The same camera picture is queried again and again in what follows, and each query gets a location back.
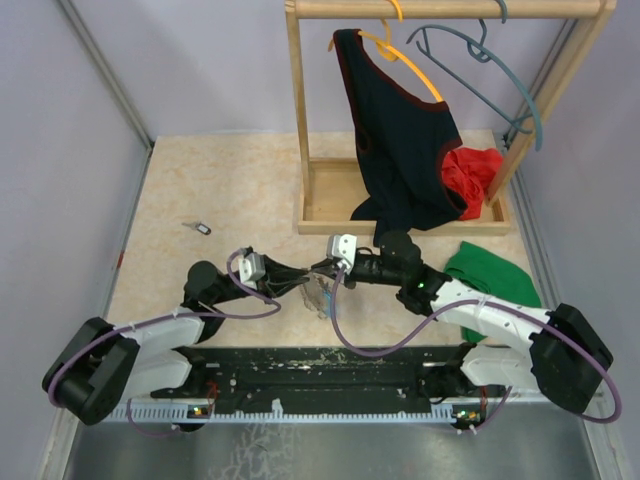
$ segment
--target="hanger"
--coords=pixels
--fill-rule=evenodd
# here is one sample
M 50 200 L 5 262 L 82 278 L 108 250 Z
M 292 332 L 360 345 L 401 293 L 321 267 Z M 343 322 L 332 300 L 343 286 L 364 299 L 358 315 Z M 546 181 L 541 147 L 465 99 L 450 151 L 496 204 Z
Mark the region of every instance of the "hanger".
M 397 0 L 389 0 L 389 1 L 396 8 L 396 12 L 398 14 L 398 21 L 402 22 L 404 17 L 402 14 L 402 9 L 400 8 L 400 5 L 398 4 Z M 422 80 L 422 83 L 424 83 L 425 86 L 429 89 L 429 91 L 434 96 L 436 101 L 442 102 L 442 95 L 440 95 L 440 92 L 435 87 L 435 85 L 431 82 L 431 80 L 429 80 L 427 76 L 424 73 L 422 73 L 422 71 L 416 66 L 416 64 L 413 63 L 411 60 L 409 60 L 409 58 L 407 58 L 406 55 L 404 55 L 402 52 L 396 49 L 393 45 L 391 45 L 391 27 L 389 27 L 389 24 L 385 19 L 380 19 L 380 21 L 382 22 L 382 25 L 384 26 L 384 30 L 385 30 L 386 38 L 384 40 L 376 37 L 375 35 L 372 35 L 371 33 L 364 32 L 362 30 L 358 31 L 358 35 L 360 35 L 363 38 L 368 38 L 369 40 L 373 40 L 376 43 L 378 52 L 380 53 L 380 55 L 382 55 L 384 59 L 390 62 L 395 62 L 396 60 L 400 59 L 413 71 L 413 73 L 415 73 L 418 76 L 420 80 Z M 330 52 L 332 49 L 333 49 L 333 38 L 329 42 L 329 47 L 327 51 Z
M 506 21 L 506 18 L 507 18 L 506 5 L 504 4 L 504 0 L 497 0 L 497 1 L 498 1 L 498 3 L 500 3 L 500 6 L 502 8 L 502 23 L 504 23 Z M 440 68 L 442 68 L 445 72 L 447 72 L 449 75 L 451 75 L 453 78 L 455 78 L 458 82 L 460 82 L 462 85 L 464 85 L 467 89 L 469 89 L 474 95 L 476 95 L 478 98 L 480 98 L 480 100 L 482 100 L 489 107 L 491 107 L 491 109 L 493 109 L 498 115 L 500 115 L 502 118 L 504 118 L 517 131 L 519 131 L 521 133 L 525 133 L 525 134 L 532 133 L 533 132 L 532 130 L 525 129 L 525 128 L 522 127 L 522 122 L 524 120 L 526 120 L 527 118 L 533 117 L 533 122 L 534 122 L 534 125 L 535 125 L 535 130 L 534 131 L 536 133 L 536 151 L 538 151 L 538 150 L 540 150 L 540 148 L 542 148 L 542 141 L 543 141 L 542 121 L 540 119 L 540 112 L 538 111 L 538 107 L 536 106 L 535 102 L 533 101 L 533 98 L 532 98 L 531 94 L 529 93 L 527 88 L 522 84 L 520 79 L 511 71 L 511 69 L 509 67 L 507 67 L 507 65 L 496 54 L 494 54 L 491 50 L 489 50 L 487 47 L 485 47 L 484 41 L 485 41 L 485 39 L 487 37 L 487 25 L 485 24 L 484 20 L 482 20 L 482 19 L 480 19 L 479 22 L 480 22 L 480 27 L 482 28 L 482 35 L 480 37 L 480 41 L 476 41 L 473 38 L 469 37 L 468 35 L 460 32 L 459 30 L 456 30 L 454 28 L 447 27 L 447 26 L 444 26 L 444 25 L 424 25 L 424 26 L 418 28 L 417 30 L 415 30 L 409 36 L 409 38 L 407 40 L 407 44 L 410 43 L 413 40 L 413 38 L 415 37 L 415 35 L 419 31 L 422 31 L 422 35 L 423 35 L 423 39 L 424 39 L 424 47 L 422 45 L 420 45 L 419 41 L 416 40 L 415 43 L 416 43 L 416 46 L 418 47 L 418 50 L 420 50 L 420 52 L 423 55 L 425 55 L 428 59 L 430 59 L 432 62 L 434 62 Z M 513 84 L 516 86 L 518 91 L 520 91 L 520 93 L 522 94 L 522 96 L 524 97 L 524 99 L 525 99 L 525 101 L 527 103 L 528 110 L 529 110 L 530 113 L 528 113 L 526 115 L 523 115 L 523 116 L 521 116 L 519 118 L 515 118 L 515 119 L 512 118 L 507 113 L 505 113 L 500 107 L 498 107 L 495 103 L 493 103 L 491 100 L 489 100 L 487 97 L 485 97 L 482 93 L 480 93 L 475 87 L 473 87 L 466 80 L 464 80 L 459 75 L 457 75 L 455 72 L 453 72 L 450 68 L 448 68 L 446 65 L 444 65 L 441 61 L 439 61 L 431 53 L 431 49 L 429 48 L 429 40 L 427 38 L 427 30 L 428 29 L 442 30 L 444 32 L 451 33 L 451 34 L 453 34 L 453 35 L 465 40 L 467 42 L 467 51 L 469 52 L 469 55 L 471 55 L 471 57 L 473 57 L 478 62 L 487 63 L 487 62 L 493 61 L 494 63 L 496 63 L 500 67 L 500 69 L 513 82 Z

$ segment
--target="blue hanger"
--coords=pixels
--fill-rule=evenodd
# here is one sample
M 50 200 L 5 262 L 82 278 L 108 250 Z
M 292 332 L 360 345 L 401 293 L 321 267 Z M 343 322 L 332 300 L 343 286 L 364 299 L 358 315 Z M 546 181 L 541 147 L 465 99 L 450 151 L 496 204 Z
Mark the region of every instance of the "blue hanger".
M 504 23 L 507 18 L 506 5 L 504 4 L 504 0 L 497 0 L 497 1 L 498 3 L 500 3 L 500 6 L 502 8 L 502 23 Z M 416 46 L 418 47 L 418 50 L 420 50 L 420 52 L 422 52 L 423 55 L 425 55 L 432 62 L 434 62 L 436 65 L 442 68 L 445 72 L 447 72 L 449 75 L 455 78 L 458 82 L 460 82 L 462 85 L 464 85 L 469 90 L 471 90 L 471 92 L 473 92 L 478 98 L 480 98 L 480 100 L 482 100 L 489 107 L 491 107 L 493 111 L 495 111 L 498 115 L 504 118 L 517 131 L 524 134 L 532 133 L 532 130 L 528 130 L 522 127 L 522 122 L 527 118 L 533 117 L 533 122 L 535 125 L 535 132 L 536 132 L 536 151 L 538 151 L 540 150 L 540 148 L 542 148 L 542 140 L 543 140 L 542 121 L 540 120 L 540 112 L 538 111 L 538 107 L 536 106 L 535 102 L 533 101 L 533 98 L 531 97 L 531 94 L 529 93 L 527 88 L 522 84 L 520 79 L 516 77 L 516 75 L 511 71 L 511 69 L 507 67 L 507 65 L 505 65 L 505 63 L 497 55 L 495 55 L 491 50 L 489 50 L 487 47 L 484 46 L 484 41 L 487 37 L 487 26 L 484 20 L 479 20 L 479 22 L 480 22 L 480 27 L 482 28 L 482 36 L 480 37 L 479 42 L 454 28 L 446 27 L 444 25 L 424 25 L 418 28 L 417 30 L 415 30 L 409 36 L 409 39 L 407 40 L 407 44 L 413 40 L 413 37 L 415 37 L 415 35 L 419 31 L 422 30 L 422 35 L 424 38 L 424 47 L 420 45 L 419 41 L 416 40 Z M 427 29 L 442 30 L 465 40 L 467 42 L 467 51 L 469 52 L 469 55 L 471 55 L 471 57 L 473 57 L 475 60 L 477 60 L 480 63 L 487 63 L 489 61 L 494 61 L 502 69 L 502 71 L 509 77 L 509 79 L 514 83 L 514 85 L 518 88 L 518 90 L 524 97 L 525 101 L 527 102 L 527 106 L 529 107 L 529 111 L 531 113 L 516 119 L 510 117 L 500 107 L 498 107 L 491 100 L 489 100 L 482 93 L 480 93 L 475 87 L 471 86 L 466 80 L 461 78 L 459 75 L 454 73 L 451 69 L 449 69 L 446 65 L 440 62 L 437 58 L 435 58 L 431 54 L 431 50 L 429 48 L 429 40 L 427 38 Z

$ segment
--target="metal floor plate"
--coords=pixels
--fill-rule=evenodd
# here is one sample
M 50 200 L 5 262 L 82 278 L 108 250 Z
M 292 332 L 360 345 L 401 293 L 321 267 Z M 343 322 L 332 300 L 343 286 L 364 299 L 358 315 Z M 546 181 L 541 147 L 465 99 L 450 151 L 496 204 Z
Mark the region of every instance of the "metal floor plate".
M 509 404 L 477 436 L 450 430 L 216 424 L 157 440 L 126 424 L 103 423 L 81 429 L 65 480 L 600 478 L 582 422 L 551 405 Z

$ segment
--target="wooden base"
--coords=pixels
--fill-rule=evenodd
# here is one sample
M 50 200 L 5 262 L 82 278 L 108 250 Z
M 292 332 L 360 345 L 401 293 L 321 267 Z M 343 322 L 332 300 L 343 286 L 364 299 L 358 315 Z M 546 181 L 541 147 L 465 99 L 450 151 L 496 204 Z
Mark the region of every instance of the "wooden base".
M 312 198 L 304 198 L 301 188 L 298 233 L 327 235 L 351 233 L 373 235 L 376 222 L 350 221 L 353 210 L 369 197 L 355 158 L 311 158 Z M 501 197 L 493 206 L 484 205 L 479 219 L 450 222 L 415 235 L 505 235 L 511 229 L 508 205 Z

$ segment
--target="beige floor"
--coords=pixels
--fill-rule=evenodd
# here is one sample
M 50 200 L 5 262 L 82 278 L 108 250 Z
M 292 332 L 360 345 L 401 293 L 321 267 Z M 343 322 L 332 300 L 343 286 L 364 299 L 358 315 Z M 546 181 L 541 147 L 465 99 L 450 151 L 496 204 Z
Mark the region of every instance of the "beige floor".
M 486 133 L 462 132 L 465 145 L 487 148 Z M 349 133 L 312 134 L 312 153 L 353 152 Z M 124 323 L 170 312 L 182 299 L 189 267 L 202 259 L 224 270 L 228 255 L 251 245 L 292 266 L 324 258 L 327 238 L 300 236 L 294 228 L 300 185 L 295 134 L 162 137 L 156 143 L 115 290 L 109 321 Z M 213 230 L 201 235 L 181 225 L 200 220 Z M 514 230 L 502 237 L 465 237 L 529 271 L 522 239 Z M 442 268 L 461 237 L 415 237 L 426 263 Z M 371 246 L 371 238 L 359 238 Z M 391 287 L 360 285 L 340 290 L 338 317 L 347 338 L 360 345 L 397 342 L 421 318 L 395 299 Z M 283 311 L 264 320 L 227 320 L 206 345 L 339 345 L 330 321 L 305 307 L 301 294 L 281 299 Z M 258 301 L 241 300 L 228 312 L 257 312 Z M 458 344 L 459 328 L 433 324 L 414 345 Z

